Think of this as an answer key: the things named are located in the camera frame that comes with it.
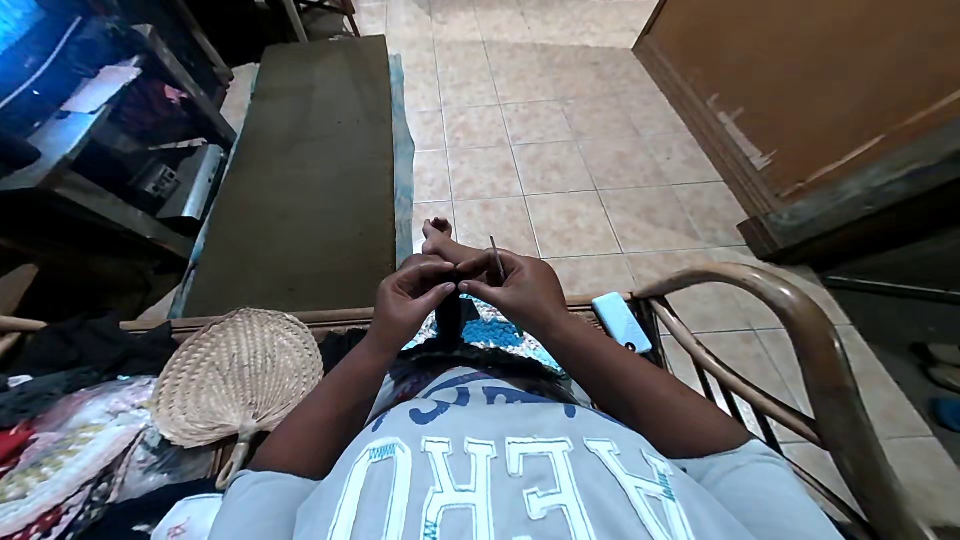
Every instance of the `hand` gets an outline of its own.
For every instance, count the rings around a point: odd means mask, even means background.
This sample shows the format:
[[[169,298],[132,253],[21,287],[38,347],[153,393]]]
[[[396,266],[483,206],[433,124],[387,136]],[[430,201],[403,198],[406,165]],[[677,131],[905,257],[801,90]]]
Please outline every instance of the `hand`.
[[[484,281],[460,282],[460,290],[496,307],[511,321],[538,337],[567,315],[564,290],[549,264],[538,258],[500,252],[506,281],[499,283],[500,271],[493,249],[457,265],[457,272]]]
[[[384,353],[395,355],[417,335],[431,311],[456,289],[444,282],[453,263],[435,255],[412,255],[380,282],[367,337]]]

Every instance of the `woven hand fan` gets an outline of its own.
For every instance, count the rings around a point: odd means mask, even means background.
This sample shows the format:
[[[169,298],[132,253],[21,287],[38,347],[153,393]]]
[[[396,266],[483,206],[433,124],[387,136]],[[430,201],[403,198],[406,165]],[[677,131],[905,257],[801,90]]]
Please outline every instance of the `woven hand fan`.
[[[239,435],[217,477],[223,489],[253,435],[276,428],[323,375],[320,349],[301,321],[237,309],[180,345],[156,382],[151,412],[160,433],[185,448]]]

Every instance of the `paper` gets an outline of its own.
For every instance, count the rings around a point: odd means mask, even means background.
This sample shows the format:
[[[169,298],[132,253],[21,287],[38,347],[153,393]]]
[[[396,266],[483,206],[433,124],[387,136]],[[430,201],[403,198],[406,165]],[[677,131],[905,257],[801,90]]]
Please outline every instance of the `paper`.
[[[136,79],[143,70],[126,65],[108,65],[87,81],[60,107],[67,112],[90,114],[102,107],[121,88]]]

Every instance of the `blue phone case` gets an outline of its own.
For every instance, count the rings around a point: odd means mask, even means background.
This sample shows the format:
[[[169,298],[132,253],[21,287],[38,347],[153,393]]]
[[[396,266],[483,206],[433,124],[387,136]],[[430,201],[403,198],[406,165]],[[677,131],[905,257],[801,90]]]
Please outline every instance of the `blue phone case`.
[[[653,349],[647,334],[643,333],[643,329],[619,293],[612,292],[594,298],[592,303],[593,309],[600,317],[600,322],[617,343],[637,353],[646,353]]]

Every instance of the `dark mat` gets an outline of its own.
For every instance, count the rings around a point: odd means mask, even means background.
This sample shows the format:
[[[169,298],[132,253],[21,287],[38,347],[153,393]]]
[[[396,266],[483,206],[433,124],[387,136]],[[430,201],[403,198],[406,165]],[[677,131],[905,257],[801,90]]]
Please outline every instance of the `dark mat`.
[[[183,316],[372,307],[395,268],[383,36],[269,47]]]

